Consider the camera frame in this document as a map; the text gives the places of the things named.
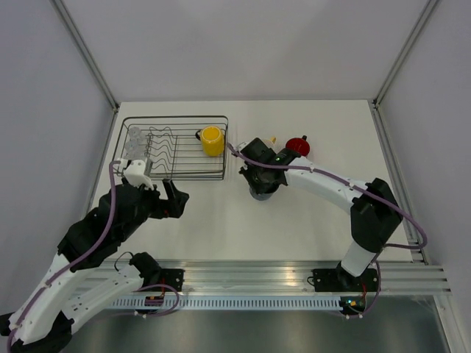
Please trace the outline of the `navy blue mug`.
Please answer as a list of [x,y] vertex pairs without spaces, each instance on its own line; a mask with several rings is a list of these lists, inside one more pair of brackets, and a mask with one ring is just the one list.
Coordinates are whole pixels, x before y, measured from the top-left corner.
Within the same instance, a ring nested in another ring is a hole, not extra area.
[[276,192],[276,189],[269,190],[268,192],[265,192],[265,193],[257,193],[253,188],[250,188],[249,192],[252,198],[254,198],[255,200],[264,202],[270,199],[274,195],[274,193]]

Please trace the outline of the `red mug black handle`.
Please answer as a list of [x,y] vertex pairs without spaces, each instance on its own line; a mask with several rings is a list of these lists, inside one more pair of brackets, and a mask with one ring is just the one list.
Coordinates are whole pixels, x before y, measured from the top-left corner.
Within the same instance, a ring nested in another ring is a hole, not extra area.
[[285,147],[292,151],[298,152],[303,157],[307,157],[311,151],[311,146],[307,139],[308,138],[306,135],[303,135],[300,138],[291,138],[286,142]]

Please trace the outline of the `bright yellow mug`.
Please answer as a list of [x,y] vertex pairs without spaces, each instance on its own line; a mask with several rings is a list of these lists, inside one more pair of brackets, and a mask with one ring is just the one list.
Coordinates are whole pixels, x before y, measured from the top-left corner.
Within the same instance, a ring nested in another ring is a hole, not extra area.
[[218,157],[224,151],[224,133],[217,126],[206,126],[197,130],[195,137],[200,141],[203,152],[209,157]]

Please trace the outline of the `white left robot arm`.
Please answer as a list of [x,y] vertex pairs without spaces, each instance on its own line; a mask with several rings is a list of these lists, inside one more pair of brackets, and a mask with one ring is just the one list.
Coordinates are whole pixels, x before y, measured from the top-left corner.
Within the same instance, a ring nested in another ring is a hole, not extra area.
[[112,184],[97,207],[69,227],[45,277],[14,313],[1,316],[1,335],[8,352],[60,352],[83,324],[134,291],[178,290],[163,279],[163,269],[148,253],[134,254],[128,264],[76,298],[76,288],[149,219],[180,218],[190,196],[170,179],[166,199],[156,186]]

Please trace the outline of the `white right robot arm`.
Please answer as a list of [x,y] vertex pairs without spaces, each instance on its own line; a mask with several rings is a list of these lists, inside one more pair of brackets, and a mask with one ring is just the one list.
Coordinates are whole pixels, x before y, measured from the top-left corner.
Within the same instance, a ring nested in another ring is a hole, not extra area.
[[342,177],[321,169],[298,151],[275,152],[260,138],[230,150],[244,161],[239,173],[254,199],[266,201],[286,186],[319,196],[350,216],[352,243],[337,265],[336,282],[344,290],[359,286],[362,274],[403,221],[389,184],[378,178],[363,182]]

